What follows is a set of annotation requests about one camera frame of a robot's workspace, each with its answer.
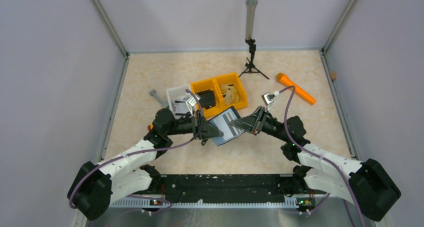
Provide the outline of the black leather card holder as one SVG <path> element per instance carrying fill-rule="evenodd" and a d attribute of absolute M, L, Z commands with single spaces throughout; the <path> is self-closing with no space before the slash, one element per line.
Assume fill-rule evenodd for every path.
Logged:
<path fill-rule="evenodd" d="M 238 138 L 246 132 L 241 128 L 234 127 L 231 125 L 232 121 L 238 120 L 240 118 L 241 116 L 239 115 L 237 109 L 231 106 L 208 121 L 212 126 L 216 127 L 219 131 L 223 133 L 223 136 L 221 137 L 211 138 L 211 141 L 215 146 L 222 146 Z"/>

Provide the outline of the white credit card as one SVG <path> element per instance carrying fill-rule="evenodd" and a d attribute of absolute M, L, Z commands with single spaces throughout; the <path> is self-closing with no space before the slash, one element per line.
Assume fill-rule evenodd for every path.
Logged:
<path fill-rule="evenodd" d="M 227 109 L 215 119 L 217 128 L 223 132 L 225 141 L 238 137 L 244 133 L 243 130 L 231 125 L 231 121 L 239 119 L 238 114 L 233 109 Z"/>

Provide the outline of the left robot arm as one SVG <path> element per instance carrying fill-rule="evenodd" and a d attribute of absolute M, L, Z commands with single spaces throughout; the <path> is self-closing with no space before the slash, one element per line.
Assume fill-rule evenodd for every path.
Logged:
<path fill-rule="evenodd" d="M 184 134 L 192 134 L 192 140 L 224 135 L 199 111 L 177 119 L 169 109 L 162 108 L 155 114 L 149 132 L 133 147 L 111 159 L 87 161 L 80 167 L 67 193 L 69 206 L 93 221 L 116 200 L 144 190 L 156 193 L 161 181 L 142 166 L 176 148 L 170 136 Z"/>

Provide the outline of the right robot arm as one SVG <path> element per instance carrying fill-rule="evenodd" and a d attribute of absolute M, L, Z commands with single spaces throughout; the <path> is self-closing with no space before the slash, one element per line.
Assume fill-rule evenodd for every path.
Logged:
<path fill-rule="evenodd" d="M 230 123 L 247 133 L 265 133 L 285 144 L 284 156 L 296 162 L 293 187 L 299 193 L 310 189 L 334 195 L 352 203 L 360 213 L 379 222 L 402 196 L 400 189 L 376 160 L 359 161 L 339 156 L 310 142 L 299 116 L 273 117 L 263 106 Z"/>

